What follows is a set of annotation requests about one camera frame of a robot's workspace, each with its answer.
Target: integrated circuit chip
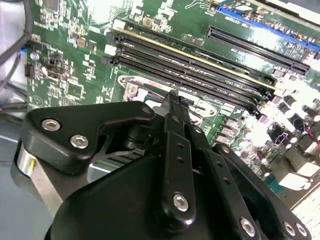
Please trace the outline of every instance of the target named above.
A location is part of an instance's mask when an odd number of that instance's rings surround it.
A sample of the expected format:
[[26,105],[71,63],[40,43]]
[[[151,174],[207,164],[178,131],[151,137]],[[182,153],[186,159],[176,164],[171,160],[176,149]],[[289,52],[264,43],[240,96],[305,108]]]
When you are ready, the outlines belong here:
[[156,24],[156,25],[160,25],[160,24],[161,24],[161,19],[155,18],[155,19],[153,20],[153,23]]
[[59,9],[59,0],[44,0],[43,5],[45,8],[57,12]]
[[84,39],[84,38],[78,38],[76,40],[76,45],[79,47],[79,48],[85,48],[86,47],[86,43],[87,41]]
[[145,16],[142,20],[142,24],[143,26],[147,27],[147,28],[152,28],[152,24],[153,24],[153,19],[151,17]]

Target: black ram slot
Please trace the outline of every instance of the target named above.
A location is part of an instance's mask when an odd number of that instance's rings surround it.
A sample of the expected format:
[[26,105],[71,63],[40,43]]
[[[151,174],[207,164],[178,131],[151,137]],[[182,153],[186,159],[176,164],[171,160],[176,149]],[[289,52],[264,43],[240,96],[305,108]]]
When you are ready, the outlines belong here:
[[234,84],[240,84],[243,86],[244,89],[249,89],[251,92],[259,92],[261,94],[264,94],[266,91],[266,89],[263,86],[261,86],[257,83],[248,81],[244,78],[233,75],[229,72],[222,71],[218,68],[208,66],[205,63],[200,62],[200,61],[196,61],[196,60],[190,61],[189,58],[187,58],[183,55],[179,55],[175,52],[169,51],[169,50],[161,48],[159,46],[154,46],[151,43],[148,43],[148,42],[145,42],[145,41],[133,38],[133,37],[128,37],[128,39],[126,39],[124,42],[132,44],[134,46],[139,46],[139,47],[151,49],[155,52],[159,52],[159,53],[161,53],[159,55],[164,55],[164,57],[168,57],[168,58],[175,60],[177,62],[184,63],[188,66],[197,67],[198,69],[200,69],[204,72],[208,72],[209,74],[212,74],[212,75],[217,75],[225,81],[230,81],[230,82],[233,82]]
[[210,88],[219,88],[227,91],[229,94],[236,94],[239,95],[239,98],[246,99],[247,101],[254,101],[254,99],[258,99],[259,101],[263,101],[263,98],[261,95],[253,94],[250,92],[247,92],[245,89],[237,88],[235,86],[230,86],[226,83],[220,82],[216,80],[215,78],[209,78],[203,74],[199,74],[194,71],[190,71],[188,69],[185,69],[181,66],[175,65],[173,66],[172,63],[164,61],[162,59],[158,59],[154,56],[151,56],[149,54],[146,54],[144,52],[140,51],[134,51],[131,48],[123,48],[122,53],[130,55],[133,58],[141,58],[143,60],[147,60],[150,63],[160,65],[167,70],[170,70],[172,72],[179,73],[179,75],[184,76],[185,78],[191,77],[195,79],[197,82],[201,83],[202,85],[208,85]]
[[207,37],[216,42],[238,49],[242,52],[258,56],[259,58],[270,62],[275,66],[279,66],[281,68],[285,68],[299,74],[305,74],[310,69],[309,65],[279,54],[275,51],[261,47],[255,43],[241,39],[235,35],[232,35],[213,26],[209,27]]
[[269,75],[267,74],[264,74],[256,69],[253,69],[253,68],[250,68],[248,66],[245,66],[245,65],[241,65],[235,61],[232,61],[228,58],[225,58],[223,56],[220,56],[220,55],[217,55],[211,51],[208,51],[208,50],[205,50],[203,48],[200,48],[200,47],[197,47],[197,46],[194,46],[192,44],[189,44],[187,42],[184,42],[180,39],[176,39],[174,37],[171,37],[171,36],[168,36],[168,35],[165,35],[161,32],[155,32],[155,31],[151,31],[150,28],[147,28],[145,26],[141,26],[135,22],[130,22],[128,20],[124,20],[126,22],[126,26],[127,27],[131,27],[131,28],[135,28],[137,30],[141,30],[143,31],[144,33],[147,33],[147,35],[150,36],[151,39],[155,39],[155,38],[158,38],[157,40],[160,40],[161,39],[164,39],[166,40],[167,42],[164,42],[164,44],[172,44],[172,43],[177,43],[177,44],[180,44],[190,50],[193,50],[193,51],[198,51],[198,52],[201,52],[202,54],[205,54],[205,55],[208,55],[210,56],[211,58],[213,59],[216,59],[219,63],[221,63],[222,65],[224,64],[228,64],[228,65],[231,65],[235,68],[238,68],[238,69],[242,69],[243,71],[245,71],[246,73],[248,73],[249,76],[252,76],[253,78],[256,78],[257,76],[260,76],[268,81],[271,81],[272,83],[274,82],[274,80],[272,79],[272,77],[270,77]]
[[183,86],[183,87],[190,89],[192,91],[204,94],[209,97],[213,97],[217,100],[222,101],[223,103],[229,103],[231,105],[238,106],[242,109],[246,109],[250,113],[257,109],[256,106],[252,103],[246,103],[246,102],[239,101],[237,99],[229,97],[228,95],[224,95],[222,93],[219,93],[219,92],[215,91],[215,89],[208,89],[206,87],[199,86],[196,83],[187,81],[183,78],[176,77],[174,75],[171,75],[168,72],[161,71],[161,70],[156,69],[152,66],[148,66],[146,64],[141,64],[140,62],[135,62],[131,59],[121,57],[119,59],[119,63],[122,65],[128,66],[130,68],[135,68],[139,71],[146,72],[148,74],[152,74],[159,79],[162,79],[162,80],[167,81],[169,83],[175,84],[177,86]]

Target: black cable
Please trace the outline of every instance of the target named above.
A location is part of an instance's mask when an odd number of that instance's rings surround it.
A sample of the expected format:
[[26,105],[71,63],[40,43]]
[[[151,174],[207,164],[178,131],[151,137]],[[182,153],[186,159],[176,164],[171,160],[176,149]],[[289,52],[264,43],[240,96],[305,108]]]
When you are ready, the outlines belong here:
[[32,35],[34,20],[32,17],[30,0],[23,0],[23,6],[25,15],[23,35],[11,47],[9,47],[0,55],[0,66],[4,64],[13,54],[19,52]]
[[7,76],[5,76],[4,80],[0,82],[0,92],[6,87],[12,75],[15,73],[19,65],[19,62],[20,62],[20,56],[17,54],[9,73],[7,74]]
[[0,0],[2,2],[6,3],[21,3],[23,0]]
[[13,84],[11,84],[10,82],[8,82],[6,84],[6,86],[4,87],[5,89],[11,91],[12,93],[16,94],[19,96],[19,98],[21,98],[22,100],[26,101],[27,100],[27,92]]

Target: green circuit board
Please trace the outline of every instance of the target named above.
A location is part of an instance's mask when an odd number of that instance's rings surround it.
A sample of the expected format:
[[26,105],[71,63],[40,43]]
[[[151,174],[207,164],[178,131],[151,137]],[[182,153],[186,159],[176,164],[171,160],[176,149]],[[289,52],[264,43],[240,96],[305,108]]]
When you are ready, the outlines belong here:
[[[265,78],[268,76],[280,83],[282,91],[285,91],[292,85],[291,79],[294,77],[295,84],[301,83],[306,88],[310,87],[310,91],[313,91],[312,88],[316,90],[319,88],[318,51],[315,50],[316,47],[307,45],[320,46],[320,32],[270,11],[263,11],[243,0],[119,0],[116,3],[98,0],[33,0],[31,2],[34,17],[31,40],[41,44],[42,48],[34,50],[36,57],[28,55],[26,69],[30,110],[126,101],[128,86],[124,83],[143,82],[151,92],[152,89],[159,90],[157,86],[161,86],[162,94],[176,89],[181,95],[194,96],[196,103],[192,111],[196,119],[202,114],[198,125],[212,144],[217,140],[217,133],[221,131],[226,120],[234,120],[236,131],[224,141],[231,147],[239,148],[236,139],[244,136],[242,130],[253,126],[252,122],[255,119],[245,107],[200,94],[179,84],[172,84],[145,70],[125,64],[110,64],[108,60],[119,53],[119,42],[115,40],[115,36],[121,34],[121,31],[116,29],[115,20],[125,24],[126,31],[152,39],[180,53],[212,62],[215,66],[223,63],[222,68],[225,70],[244,78],[255,79],[257,84],[269,86]],[[258,27],[256,23],[249,24],[232,17],[231,13],[241,13],[241,16],[248,21],[263,23],[283,33],[288,33],[290,30],[287,35],[291,38]],[[308,65],[310,69],[305,74],[298,74],[290,69],[283,69],[275,62],[261,56],[211,39],[208,37],[210,26]],[[297,44],[297,41],[303,41],[307,45]],[[161,57],[147,47],[142,52],[155,58]],[[149,63],[148,60],[139,63],[168,72],[165,67]],[[295,90],[290,89],[289,92],[287,94],[295,93]],[[235,98],[242,101],[242,96]],[[210,109],[209,113],[202,112],[200,101]],[[153,98],[151,102],[153,105],[159,104],[161,98],[157,100]],[[258,126],[264,132],[269,127],[269,125]],[[259,166],[253,161],[258,148],[261,148],[261,145],[251,142],[247,150],[248,155],[245,157],[246,163],[255,169]],[[264,146],[263,149],[269,148],[277,149],[279,153],[284,151],[278,146]]]

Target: black lever arm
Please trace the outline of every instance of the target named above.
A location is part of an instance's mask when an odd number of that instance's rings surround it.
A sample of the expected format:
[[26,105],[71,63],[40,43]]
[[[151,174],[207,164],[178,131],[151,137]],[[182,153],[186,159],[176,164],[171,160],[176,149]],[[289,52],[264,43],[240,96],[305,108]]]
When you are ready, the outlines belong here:
[[[28,113],[15,162],[48,206],[60,201],[48,239],[311,239],[228,146],[212,151],[177,93],[161,107],[164,117],[142,102]],[[85,186],[97,153],[135,146],[143,157]]]

